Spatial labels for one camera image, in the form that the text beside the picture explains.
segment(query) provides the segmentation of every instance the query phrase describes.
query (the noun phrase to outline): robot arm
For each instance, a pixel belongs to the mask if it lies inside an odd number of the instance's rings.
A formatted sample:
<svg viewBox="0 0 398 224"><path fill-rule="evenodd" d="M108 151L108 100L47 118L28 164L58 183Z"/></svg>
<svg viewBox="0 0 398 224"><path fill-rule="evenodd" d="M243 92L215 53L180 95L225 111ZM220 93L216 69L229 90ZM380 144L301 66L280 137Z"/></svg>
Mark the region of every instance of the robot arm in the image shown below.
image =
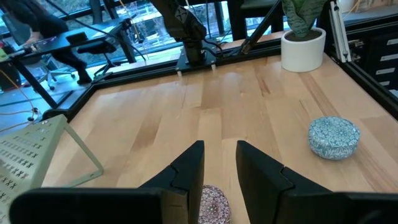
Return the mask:
<svg viewBox="0 0 398 224"><path fill-rule="evenodd" d="M177 42L182 42L190 64L204 61L202 40L206 37L206 27L176 0L150 0L163 15L167 32Z"/></svg>

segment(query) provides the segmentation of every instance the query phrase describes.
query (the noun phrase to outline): desk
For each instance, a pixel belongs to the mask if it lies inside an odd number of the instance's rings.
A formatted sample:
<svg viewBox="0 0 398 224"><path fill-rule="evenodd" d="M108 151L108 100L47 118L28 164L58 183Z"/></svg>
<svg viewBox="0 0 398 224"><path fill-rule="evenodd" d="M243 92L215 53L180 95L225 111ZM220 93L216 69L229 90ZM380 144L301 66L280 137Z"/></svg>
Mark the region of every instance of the desk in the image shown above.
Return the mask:
<svg viewBox="0 0 398 224"><path fill-rule="evenodd" d="M352 157L327 161L310 150L308 127L321 116L341 116L360 128ZM273 56L98 90L70 125L105 167L84 187L138 187L204 140L204 182L225 193L234 224L249 223L237 140L330 190L398 192L398 122L326 55L307 73L283 70ZM45 185L88 170L63 137Z"/></svg>
<svg viewBox="0 0 398 224"><path fill-rule="evenodd" d="M97 29L105 29L110 26L115 26L115 29L112 30L111 33L117 34L121 30L121 25L120 22L123 20L123 18L120 19L115 19L111 20L108 22L104 22L102 24L96 24L93 27ZM66 39L67 36L76 34L79 32L86 32L87 37L89 38L85 42L77 43L77 44L70 44L68 40ZM65 49L70 49L73 47L78 47L81 45L89 44L92 42L96 42L99 40L105 40L108 38L105 35L100 35L96 37L92 37L96 33L95 30L91 30L89 28L81 28L81 29L76 29L76 30L71 30L66 33L60 34L57 36L53 41L48 42L47 44L40 45L40 51L29 54L24 56L23 58L17 57L17 58L12 58L10 60L6 60L1 63L12 63L18 71L25 77L25 79L32 85L32 87L37 91L38 94L40 94L43 99L52 107L52 108L57 108L59 103L56 103L54 99L45 91L45 89L42 87L42 85L34 78L33 74L26 69L25 65L21 62L21 60L32 58L32 57L39 57L45 54L51 54L54 51L58 50L65 50Z"/></svg>

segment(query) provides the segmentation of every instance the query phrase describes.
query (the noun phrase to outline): person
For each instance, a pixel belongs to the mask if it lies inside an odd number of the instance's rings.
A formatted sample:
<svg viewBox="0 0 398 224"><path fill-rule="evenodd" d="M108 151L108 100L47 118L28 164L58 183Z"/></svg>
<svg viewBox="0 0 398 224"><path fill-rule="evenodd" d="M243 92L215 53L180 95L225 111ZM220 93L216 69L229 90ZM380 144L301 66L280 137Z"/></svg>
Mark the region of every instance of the person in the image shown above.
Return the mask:
<svg viewBox="0 0 398 224"><path fill-rule="evenodd" d="M47 12L36 0L0 0L0 5L15 19L30 26L30 38L25 45L33 44L40 36L46 39L69 30L65 21ZM52 53L52 57L76 69L79 85L91 83L92 79L86 71L87 64L71 49L58 50Z"/></svg>

